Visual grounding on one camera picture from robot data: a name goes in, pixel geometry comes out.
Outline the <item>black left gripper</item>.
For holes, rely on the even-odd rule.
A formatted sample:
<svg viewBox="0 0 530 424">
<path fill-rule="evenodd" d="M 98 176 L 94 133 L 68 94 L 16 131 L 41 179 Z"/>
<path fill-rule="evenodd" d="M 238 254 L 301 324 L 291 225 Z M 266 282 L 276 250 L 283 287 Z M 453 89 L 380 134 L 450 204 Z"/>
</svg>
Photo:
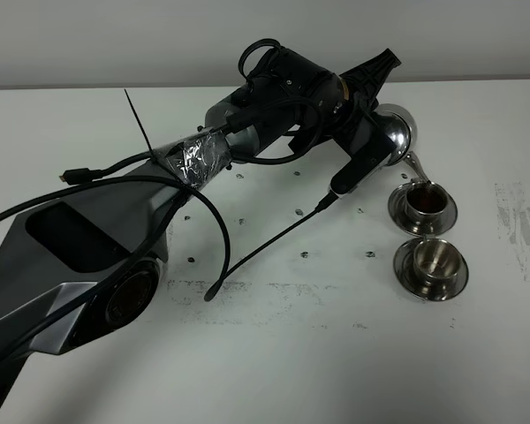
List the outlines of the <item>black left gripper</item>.
<svg viewBox="0 0 530 424">
<path fill-rule="evenodd" d="M 363 117 L 378 106 L 377 95 L 391 71 L 400 65 L 399 58 L 390 49 L 386 49 L 340 75 L 348 89 L 348 99 L 344 102 L 342 116 L 335 123 L 335 128 L 330 130 L 330 135 L 345 153 L 356 153 L 365 144 L 362 136 L 357 135 Z"/>
</svg>

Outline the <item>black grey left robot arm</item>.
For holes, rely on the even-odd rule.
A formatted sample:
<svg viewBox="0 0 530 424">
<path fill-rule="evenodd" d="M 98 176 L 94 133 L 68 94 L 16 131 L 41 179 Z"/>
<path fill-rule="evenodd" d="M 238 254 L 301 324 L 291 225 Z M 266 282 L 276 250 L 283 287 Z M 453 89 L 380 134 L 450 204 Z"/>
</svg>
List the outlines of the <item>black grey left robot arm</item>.
<svg viewBox="0 0 530 424">
<path fill-rule="evenodd" d="M 177 212 L 234 163 L 291 163 L 334 140 L 349 163 L 324 210 L 398 159 L 375 114 L 400 64 L 385 50 L 335 74 L 273 39 L 244 84 L 211 107 L 194 135 L 104 170 L 67 170 L 65 189 L 0 213 L 0 408 L 27 357 L 62 354 L 135 320 L 155 295 Z"/>
</svg>

